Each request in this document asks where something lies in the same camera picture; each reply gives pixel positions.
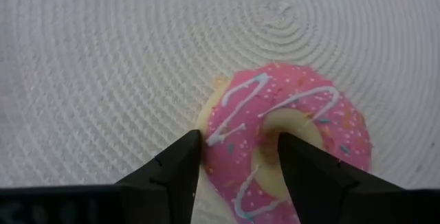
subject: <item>white placemat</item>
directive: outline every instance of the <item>white placemat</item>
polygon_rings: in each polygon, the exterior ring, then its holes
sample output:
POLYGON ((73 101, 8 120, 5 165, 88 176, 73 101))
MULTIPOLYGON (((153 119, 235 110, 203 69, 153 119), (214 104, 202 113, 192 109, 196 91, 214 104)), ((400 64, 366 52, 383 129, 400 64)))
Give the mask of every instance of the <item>white placemat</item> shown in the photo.
MULTIPOLYGON (((214 76, 311 65, 373 173, 440 187, 440 0, 0 0, 0 186, 109 183, 193 126, 214 76)), ((202 182, 194 223, 231 223, 202 182)))

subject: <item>sprinkle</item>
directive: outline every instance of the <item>sprinkle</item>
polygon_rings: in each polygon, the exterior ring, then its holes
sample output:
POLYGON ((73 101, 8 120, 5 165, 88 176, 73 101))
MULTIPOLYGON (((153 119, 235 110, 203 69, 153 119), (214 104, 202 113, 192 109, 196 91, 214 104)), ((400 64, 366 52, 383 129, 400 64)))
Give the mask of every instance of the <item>sprinkle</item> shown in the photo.
POLYGON ((363 127, 363 126, 365 126, 365 118, 362 114, 359 114, 359 115, 360 115, 359 116, 359 123, 360 123, 360 126, 363 127))
POLYGON ((304 84, 304 81, 306 81, 305 77, 301 77, 298 79, 298 86, 301 87, 304 84))
POLYGON ((231 179, 231 180, 229 180, 228 182, 226 182, 226 183, 223 185, 223 187, 229 187, 229 186, 231 186, 233 183, 235 183, 235 180, 231 179))
POLYGON ((252 217, 251 217, 249 214, 244 213, 244 215, 245 215, 245 218, 246 218, 248 221, 252 221, 252 217))
POLYGON ((344 128, 345 129, 351 129, 351 124, 348 121, 344 121, 344 128))
POLYGON ((323 131, 326 136, 330 137, 330 130, 328 126, 324 127, 323 131))
POLYGON ((357 138, 357 142, 361 145, 364 145, 364 140, 361 137, 357 138))
POLYGON ((228 153, 231 155, 232 153, 234 153, 234 144, 229 144, 228 145, 228 153))
POLYGON ((311 117, 311 116, 313 116, 314 114, 313 113, 310 113, 310 112, 308 112, 308 113, 304 113, 304 117, 311 117))
POLYGON ((343 144, 339 145, 339 147, 341 148, 342 151, 344 151, 344 153, 346 154, 350 154, 350 150, 343 144))
POLYGON ((351 110, 349 107, 345 109, 345 119, 349 120, 351 117, 351 110))

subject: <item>donut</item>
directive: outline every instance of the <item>donut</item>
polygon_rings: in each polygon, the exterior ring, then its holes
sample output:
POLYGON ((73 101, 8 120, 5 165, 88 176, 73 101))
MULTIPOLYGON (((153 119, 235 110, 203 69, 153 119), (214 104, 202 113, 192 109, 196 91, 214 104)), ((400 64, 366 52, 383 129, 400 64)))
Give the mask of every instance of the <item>donut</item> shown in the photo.
POLYGON ((238 223, 299 223, 279 164, 280 132, 370 169, 362 114, 312 68, 272 63, 216 84, 197 120, 203 167, 238 223))

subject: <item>circular woven mat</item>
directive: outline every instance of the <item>circular woven mat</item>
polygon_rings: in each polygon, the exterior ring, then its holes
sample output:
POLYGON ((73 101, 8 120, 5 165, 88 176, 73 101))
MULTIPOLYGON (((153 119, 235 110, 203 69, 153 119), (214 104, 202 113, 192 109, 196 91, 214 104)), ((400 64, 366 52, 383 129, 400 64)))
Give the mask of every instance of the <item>circular woven mat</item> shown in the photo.
MULTIPOLYGON (((114 182, 215 76, 311 65, 364 112, 373 173, 440 187, 440 0, 0 0, 0 186, 114 182)), ((194 223, 231 223, 201 182, 194 223)))

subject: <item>white icing drizzle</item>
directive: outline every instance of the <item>white icing drizzle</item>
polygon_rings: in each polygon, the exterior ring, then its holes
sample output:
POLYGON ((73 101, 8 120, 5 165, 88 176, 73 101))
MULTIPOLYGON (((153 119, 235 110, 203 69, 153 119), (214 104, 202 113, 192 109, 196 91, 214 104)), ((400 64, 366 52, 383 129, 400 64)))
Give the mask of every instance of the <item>white icing drizzle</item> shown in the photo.
POLYGON ((230 134, 240 131, 240 130, 245 130, 246 129, 246 124, 241 124, 240 126, 234 128, 233 130, 229 131, 226 134, 220 135, 222 140, 226 139, 230 134))
POLYGON ((220 132, 228 125, 228 122, 240 111, 240 109, 249 102, 268 82, 269 82, 269 76, 267 73, 262 73, 254 78, 241 83, 240 85, 232 88, 229 90, 225 95, 223 96, 223 99, 221 101, 221 105, 225 106, 228 104, 229 97, 237 92, 238 90, 245 88, 246 86, 249 86, 253 82, 258 82, 258 86, 252 91, 250 95, 248 95, 244 100, 240 101, 240 103, 235 107, 234 111, 217 127, 217 129, 214 131, 214 133, 206 140, 206 143, 208 146, 214 146, 215 144, 222 142, 226 139, 228 135, 230 135, 230 132, 227 134, 220 134, 220 132))
POLYGON ((239 193, 237 193, 235 201, 234 201, 234 208, 235 208, 236 215, 240 216, 243 219, 250 219, 250 218, 252 218, 254 216, 257 216, 259 214, 262 214, 264 212, 272 211, 276 207, 278 207, 278 205, 280 203, 283 202, 281 200, 272 201, 269 205, 263 206, 263 207, 258 208, 256 210, 252 210, 250 212, 244 212, 241 209, 241 201, 243 200, 243 197, 244 197, 244 195, 246 193, 246 190, 249 188, 249 185, 252 182, 252 180, 254 178, 254 175, 259 170, 259 168, 260 168, 260 166, 257 165, 255 170, 253 172, 251 172, 249 177, 247 177, 247 179, 241 184, 239 193))
POLYGON ((311 90, 305 91, 303 93, 297 93, 297 94, 291 96, 290 98, 284 100, 283 102, 277 104, 276 106, 270 108, 269 110, 265 111, 264 113, 258 114, 258 117, 263 117, 264 115, 266 115, 270 111, 273 111, 274 109, 285 106, 286 104, 289 104, 299 98, 309 96, 309 95, 312 95, 315 93, 320 93, 323 91, 329 91, 330 93, 332 93, 333 96, 331 97, 330 102, 328 104, 326 104, 325 107, 323 107, 321 110, 319 110, 319 112, 317 112, 317 114, 315 114, 313 116, 312 120, 314 120, 314 119, 318 118, 319 116, 321 116, 322 114, 326 113, 331 107, 333 107, 336 104, 336 102, 338 101, 338 98, 339 98, 339 92, 338 92, 338 90, 336 90, 336 88, 330 87, 330 86, 316 87, 315 89, 311 89, 311 90))

